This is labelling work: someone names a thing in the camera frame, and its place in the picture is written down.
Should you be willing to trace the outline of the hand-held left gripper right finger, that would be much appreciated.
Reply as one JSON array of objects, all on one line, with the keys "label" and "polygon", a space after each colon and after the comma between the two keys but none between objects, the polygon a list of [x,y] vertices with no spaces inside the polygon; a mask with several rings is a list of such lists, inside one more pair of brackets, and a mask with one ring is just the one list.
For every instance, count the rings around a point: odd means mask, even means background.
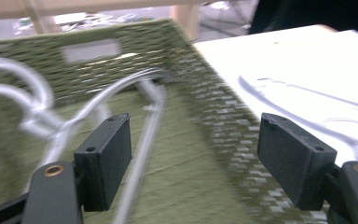
[{"label": "hand-held left gripper right finger", "polygon": [[290,119],[261,115],[257,157],[293,205],[320,211],[328,224],[358,224],[358,161],[335,164],[337,152]]}]

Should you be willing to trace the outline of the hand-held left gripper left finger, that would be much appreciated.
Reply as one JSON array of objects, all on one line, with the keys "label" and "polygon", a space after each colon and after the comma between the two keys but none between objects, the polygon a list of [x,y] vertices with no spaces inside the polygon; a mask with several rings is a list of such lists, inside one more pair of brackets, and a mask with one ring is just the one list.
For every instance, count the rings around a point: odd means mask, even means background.
[{"label": "hand-held left gripper left finger", "polygon": [[34,172],[21,224],[83,224],[83,212],[107,211],[130,161],[130,116],[115,115],[75,150],[72,162]]}]

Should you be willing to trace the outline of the green woven basket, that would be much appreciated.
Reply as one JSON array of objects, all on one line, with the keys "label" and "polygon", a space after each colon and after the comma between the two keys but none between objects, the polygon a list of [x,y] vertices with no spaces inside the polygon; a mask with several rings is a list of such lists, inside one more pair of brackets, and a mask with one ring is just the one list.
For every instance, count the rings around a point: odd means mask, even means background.
[{"label": "green woven basket", "polygon": [[[97,92],[148,68],[169,72],[161,122],[127,224],[326,224],[324,211],[296,209],[256,156],[259,121],[170,20],[0,40],[0,58],[38,72],[52,109],[68,120]],[[0,83],[30,92],[8,71]],[[85,224],[113,224],[133,167],[149,101],[133,85],[107,100],[110,116],[131,117],[132,160],[107,212]],[[0,95],[0,203],[27,190],[46,140],[20,129],[22,110]],[[57,161],[96,128],[89,117]]]}]

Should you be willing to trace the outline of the light wooden post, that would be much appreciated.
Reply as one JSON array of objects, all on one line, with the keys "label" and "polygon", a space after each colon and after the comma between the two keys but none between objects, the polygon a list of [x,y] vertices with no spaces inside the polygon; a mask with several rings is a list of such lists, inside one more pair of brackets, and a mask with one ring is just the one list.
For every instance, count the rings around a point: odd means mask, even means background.
[{"label": "light wooden post", "polygon": [[199,8],[196,4],[171,7],[171,17],[184,28],[188,38],[191,40],[198,38]]}]

